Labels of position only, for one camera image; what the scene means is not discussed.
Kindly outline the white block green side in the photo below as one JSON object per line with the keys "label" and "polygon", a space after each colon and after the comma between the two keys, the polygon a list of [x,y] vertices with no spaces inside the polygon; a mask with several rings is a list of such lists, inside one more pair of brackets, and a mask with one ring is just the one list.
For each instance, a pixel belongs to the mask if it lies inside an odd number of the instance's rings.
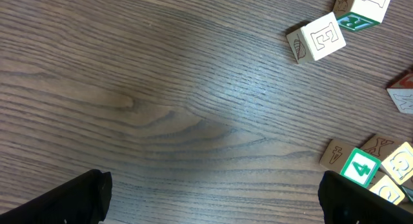
{"label": "white block green side", "polygon": [[333,13],[341,28],[358,32],[383,22],[391,0],[336,0]]}

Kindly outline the green number four block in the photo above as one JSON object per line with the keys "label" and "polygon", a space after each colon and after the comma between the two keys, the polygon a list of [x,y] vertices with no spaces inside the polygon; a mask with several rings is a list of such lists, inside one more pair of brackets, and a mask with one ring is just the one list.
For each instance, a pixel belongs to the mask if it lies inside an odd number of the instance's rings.
{"label": "green number four block", "polygon": [[333,139],[324,151],[319,164],[367,188],[376,175],[381,160],[359,148]]}

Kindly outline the yellow block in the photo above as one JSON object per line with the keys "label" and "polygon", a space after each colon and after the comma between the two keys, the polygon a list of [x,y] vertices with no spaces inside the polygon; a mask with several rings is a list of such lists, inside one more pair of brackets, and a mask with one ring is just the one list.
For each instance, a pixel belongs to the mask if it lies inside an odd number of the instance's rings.
{"label": "yellow block", "polygon": [[397,185],[412,177],[412,145],[394,137],[379,134],[370,138],[361,148],[381,161],[380,169]]}
{"label": "yellow block", "polygon": [[377,171],[367,189],[381,198],[398,205],[405,199],[404,192],[385,173]]}

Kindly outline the yellow block lower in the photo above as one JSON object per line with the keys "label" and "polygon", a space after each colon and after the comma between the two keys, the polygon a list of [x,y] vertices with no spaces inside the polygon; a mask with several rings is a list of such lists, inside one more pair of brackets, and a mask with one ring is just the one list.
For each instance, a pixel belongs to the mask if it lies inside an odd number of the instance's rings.
{"label": "yellow block lower", "polygon": [[404,192],[385,173],[377,171],[367,189],[381,198],[398,205],[405,199]]}

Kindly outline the white block blue side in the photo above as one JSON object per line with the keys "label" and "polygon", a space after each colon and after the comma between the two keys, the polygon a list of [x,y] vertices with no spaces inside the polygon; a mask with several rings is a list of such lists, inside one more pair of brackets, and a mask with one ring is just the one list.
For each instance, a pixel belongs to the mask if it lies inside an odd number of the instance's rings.
{"label": "white block blue side", "polygon": [[401,113],[412,114],[412,73],[388,87],[387,92]]}

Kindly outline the white block red side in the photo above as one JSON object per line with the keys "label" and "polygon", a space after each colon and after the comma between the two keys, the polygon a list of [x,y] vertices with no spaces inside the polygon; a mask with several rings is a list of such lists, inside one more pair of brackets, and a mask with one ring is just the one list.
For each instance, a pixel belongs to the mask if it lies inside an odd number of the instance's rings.
{"label": "white block red side", "polygon": [[346,46],[333,12],[286,35],[298,64],[317,61]]}

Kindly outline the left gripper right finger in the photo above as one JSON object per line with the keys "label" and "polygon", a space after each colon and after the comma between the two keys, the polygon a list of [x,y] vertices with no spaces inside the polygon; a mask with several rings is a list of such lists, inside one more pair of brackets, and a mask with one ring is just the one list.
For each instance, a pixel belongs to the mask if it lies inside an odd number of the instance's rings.
{"label": "left gripper right finger", "polygon": [[325,224],[412,224],[412,213],[328,170],[318,190]]}

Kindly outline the yellow block upper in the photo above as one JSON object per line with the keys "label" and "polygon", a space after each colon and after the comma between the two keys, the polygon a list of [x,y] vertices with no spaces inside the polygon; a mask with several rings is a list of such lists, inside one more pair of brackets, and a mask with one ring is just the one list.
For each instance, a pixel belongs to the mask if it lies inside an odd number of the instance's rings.
{"label": "yellow block upper", "polygon": [[370,138],[361,148],[381,161],[380,169],[397,185],[412,177],[412,145],[394,137],[379,134]]}

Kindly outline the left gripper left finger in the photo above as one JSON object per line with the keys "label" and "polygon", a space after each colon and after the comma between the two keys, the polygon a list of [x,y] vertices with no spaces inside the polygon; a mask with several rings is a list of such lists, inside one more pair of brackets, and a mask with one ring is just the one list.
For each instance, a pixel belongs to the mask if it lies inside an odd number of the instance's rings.
{"label": "left gripper left finger", "polygon": [[92,169],[1,215],[1,224],[98,224],[106,219],[112,175]]}

